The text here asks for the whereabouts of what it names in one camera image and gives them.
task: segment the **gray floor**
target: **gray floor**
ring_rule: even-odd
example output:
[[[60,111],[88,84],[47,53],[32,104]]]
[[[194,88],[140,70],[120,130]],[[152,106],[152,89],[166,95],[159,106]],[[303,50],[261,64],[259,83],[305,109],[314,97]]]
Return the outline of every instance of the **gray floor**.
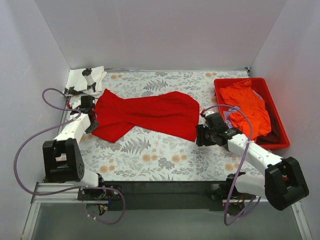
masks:
[[[32,239],[302,239],[292,208],[277,211],[267,202],[232,226],[224,225],[223,216],[206,210],[128,210],[118,224],[109,226],[87,218],[85,209],[82,203],[41,204]],[[114,220],[118,214],[111,211],[103,217]]]

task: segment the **orange shirt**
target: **orange shirt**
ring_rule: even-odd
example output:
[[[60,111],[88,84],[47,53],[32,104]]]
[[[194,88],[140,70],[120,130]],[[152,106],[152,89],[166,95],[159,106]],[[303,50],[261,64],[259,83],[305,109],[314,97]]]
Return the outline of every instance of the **orange shirt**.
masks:
[[[258,136],[266,136],[271,132],[270,117],[266,111],[265,101],[252,90],[250,79],[220,88],[219,91],[226,104],[239,106],[240,110],[248,117],[253,127],[252,140],[256,141]],[[233,112],[228,118],[234,127],[239,128],[249,137],[250,127],[241,113]]]

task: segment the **white wall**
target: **white wall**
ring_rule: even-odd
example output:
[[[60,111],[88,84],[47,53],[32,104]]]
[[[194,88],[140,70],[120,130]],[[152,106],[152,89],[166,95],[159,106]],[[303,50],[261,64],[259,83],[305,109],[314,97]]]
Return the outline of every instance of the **white wall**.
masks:
[[[288,0],[251,68],[265,78],[291,146],[280,151],[302,167],[310,195],[302,201],[320,239],[320,2]]]
[[[244,68],[286,0],[35,0],[72,69]]]
[[[41,93],[63,89],[70,68],[33,0],[1,0],[0,22],[0,238],[18,240],[31,195],[16,183],[14,156],[29,136],[60,122],[61,113],[43,103]],[[60,96],[48,99],[63,106]],[[42,144],[55,134],[39,136],[21,153],[18,172],[29,189],[45,176]]]

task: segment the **table surface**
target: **table surface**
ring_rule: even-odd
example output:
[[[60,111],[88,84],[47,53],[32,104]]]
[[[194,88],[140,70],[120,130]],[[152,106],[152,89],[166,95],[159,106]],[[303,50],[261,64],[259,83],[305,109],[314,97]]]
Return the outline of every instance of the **table surface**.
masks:
[[[179,91],[193,97],[203,109],[217,103],[215,79],[247,77],[246,71],[110,72],[102,86],[121,98]],[[78,99],[73,96],[71,103]],[[223,147],[198,147],[194,142],[137,126],[116,143],[84,135],[79,148],[85,167],[106,181],[219,181],[235,173],[241,159]],[[242,170],[260,175],[247,162]]]

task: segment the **red pants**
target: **red pants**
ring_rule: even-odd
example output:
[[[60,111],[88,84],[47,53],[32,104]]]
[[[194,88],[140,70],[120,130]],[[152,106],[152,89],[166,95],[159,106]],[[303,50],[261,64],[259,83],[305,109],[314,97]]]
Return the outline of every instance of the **red pants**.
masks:
[[[123,99],[105,89],[95,106],[99,126],[92,134],[114,143],[139,126],[194,142],[199,111],[197,101],[178,91]]]

